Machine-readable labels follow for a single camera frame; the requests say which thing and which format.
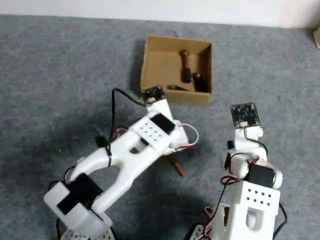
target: black wire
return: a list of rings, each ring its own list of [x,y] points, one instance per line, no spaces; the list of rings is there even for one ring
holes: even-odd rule
[[[284,225],[286,225],[287,222],[288,222],[288,215],[286,213],[286,210],[285,210],[284,206],[282,206],[281,202],[279,202],[279,207],[281,208],[281,210],[283,212],[284,221],[274,231],[272,240],[276,239],[276,236],[278,235],[278,233],[281,231],[281,229],[284,227]]]
[[[108,153],[109,156],[109,164],[108,167],[110,167],[111,165],[111,142],[115,133],[115,118],[116,118],[116,99],[115,99],[115,92],[121,93],[122,95],[124,95],[125,97],[127,97],[128,99],[130,99],[132,102],[134,102],[135,104],[145,107],[146,105],[134,100],[130,95],[128,95],[126,92],[124,92],[123,90],[119,89],[119,88],[114,88],[112,89],[112,94],[111,94],[111,128],[110,128],[110,134],[109,134],[109,138],[107,141],[107,147],[106,147],[106,151]]]
[[[55,222],[55,227],[56,227],[57,238],[58,238],[58,240],[61,240],[61,232],[60,232],[59,222],[60,222],[60,219],[57,218],[56,222]]]
[[[244,137],[245,137],[245,139],[248,140],[248,141],[250,141],[250,142],[253,142],[253,143],[256,143],[256,144],[261,145],[261,146],[264,148],[266,155],[268,155],[268,152],[269,152],[269,151],[268,151],[267,146],[266,146],[264,143],[262,143],[262,142],[260,142],[260,141],[258,141],[258,140],[255,140],[255,139],[252,139],[252,138],[248,138],[248,137],[247,137],[246,127],[244,127],[243,129],[244,129]]]
[[[208,236],[206,236],[206,233],[205,233],[205,230],[206,230],[206,226],[208,225],[208,224],[210,224],[211,223],[211,221],[215,218],[215,216],[216,216],[216,214],[217,214],[217,211],[218,211],[218,208],[219,208],[219,205],[220,205],[220,202],[221,202],[221,199],[222,199],[222,197],[223,197],[223,195],[224,195],[224,193],[225,193],[225,191],[226,191],[226,188],[227,188],[227,186],[228,186],[228,183],[231,181],[232,179],[228,179],[226,182],[225,182],[225,185],[224,185],[224,187],[223,187],[223,190],[222,190],[222,192],[221,192],[221,195],[220,195],[220,197],[219,197],[219,201],[218,201],[218,203],[217,203],[217,205],[216,205],[216,208],[215,208],[215,211],[214,211],[214,213],[213,213],[213,215],[212,215],[212,217],[210,218],[210,220],[208,221],[208,223],[203,227],[203,232],[202,232],[202,238],[200,238],[200,239],[204,239],[204,238],[207,238],[208,239]]]

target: red wire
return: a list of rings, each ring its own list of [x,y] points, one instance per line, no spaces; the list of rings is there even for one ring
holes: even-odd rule
[[[236,182],[239,182],[239,178],[233,176],[233,175],[225,175],[223,177],[221,177],[220,179],[220,183],[222,185],[231,185],[231,184],[234,184]]]

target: gray carpet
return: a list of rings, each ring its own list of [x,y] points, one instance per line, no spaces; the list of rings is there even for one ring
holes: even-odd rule
[[[96,149],[109,133],[111,89],[139,89],[148,35],[213,43],[209,106],[171,104],[200,133],[196,152],[179,156],[186,177],[159,160],[107,214],[122,240],[181,240],[222,186],[219,153],[234,134],[229,105],[254,101],[269,148],[284,175],[289,223],[279,240],[320,236],[320,51],[312,32],[253,26],[61,17],[0,17],[0,229],[2,240],[47,240],[55,216],[48,183]],[[146,110],[116,98],[117,125]],[[116,168],[92,177],[106,188]],[[283,220],[279,213],[276,224]]]

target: circuit board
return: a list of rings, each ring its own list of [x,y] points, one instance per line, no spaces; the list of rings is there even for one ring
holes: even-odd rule
[[[260,120],[254,102],[231,105],[230,111],[236,129],[260,126]]]
[[[165,92],[161,86],[154,86],[146,89],[142,93],[142,98],[144,100],[145,105],[151,105],[157,101],[166,98]]]

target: brown object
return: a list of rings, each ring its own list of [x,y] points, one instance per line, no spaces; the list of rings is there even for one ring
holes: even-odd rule
[[[207,91],[206,83],[205,83],[204,78],[201,73],[196,72],[193,75],[193,84],[194,84],[194,88],[197,92],[205,93]]]
[[[184,69],[188,69],[189,68],[189,63],[188,63],[188,56],[189,56],[189,52],[188,50],[182,50],[179,52],[181,59],[182,59],[182,67]]]
[[[183,87],[177,86],[177,85],[168,85],[166,87],[167,87],[167,89],[170,89],[170,90],[189,91],[189,90],[187,90]]]
[[[185,176],[184,167],[177,161],[177,155],[175,153],[168,156],[169,162],[172,164],[172,166],[175,168],[175,170],[178,172],[178,174],[181,177]]]
[[[316,47],[320,49],[320,27],[318,28],[318,30],[314,31],[313,36]]]
[[[179,52],[182,61],[181,80],[183,83],[191,83],[191,70],[188,63],[188,50],[182,50]]]
[[[194,84],[181,82],[182,50],[188,50],[188,67],[192,73],[201,73],[206,92],[198,92]],[[154,86],[162,86],[170,103],[207,105],[212,92],[212,44],[209,41],[149,36],[144,49],[143,67],[141,71],[141,91]],[[167,89],[168,85],[176,85],[188,91]]]

